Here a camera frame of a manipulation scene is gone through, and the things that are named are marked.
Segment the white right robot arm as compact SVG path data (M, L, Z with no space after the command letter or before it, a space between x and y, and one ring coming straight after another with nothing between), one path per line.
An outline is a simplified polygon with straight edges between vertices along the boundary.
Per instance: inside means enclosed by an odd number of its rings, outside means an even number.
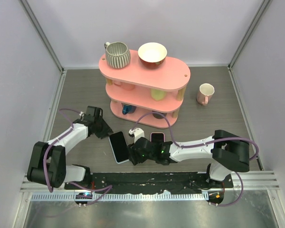
M249 144L246 138L223 130L216 130L213 136L190 142L151 142L144 137L141 128L129 131L134 143L127 146L129 160L133 165L146 160L169 165L190 159L212 159L207 168L205 182L217 187L231 172L250 170Z

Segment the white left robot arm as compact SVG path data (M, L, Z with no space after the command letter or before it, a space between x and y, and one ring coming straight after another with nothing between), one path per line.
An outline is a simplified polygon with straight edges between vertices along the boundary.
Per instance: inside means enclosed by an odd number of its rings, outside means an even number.
M92 184L90 169L82 165L66 165L66 155L91 135L99 139L108 137L113 130L103 118L103 109L88 106L85 112L72 110L79 118L70 127L47 142L34 144L27 171L30 182L46 185L50 192L64 183L88 189Z

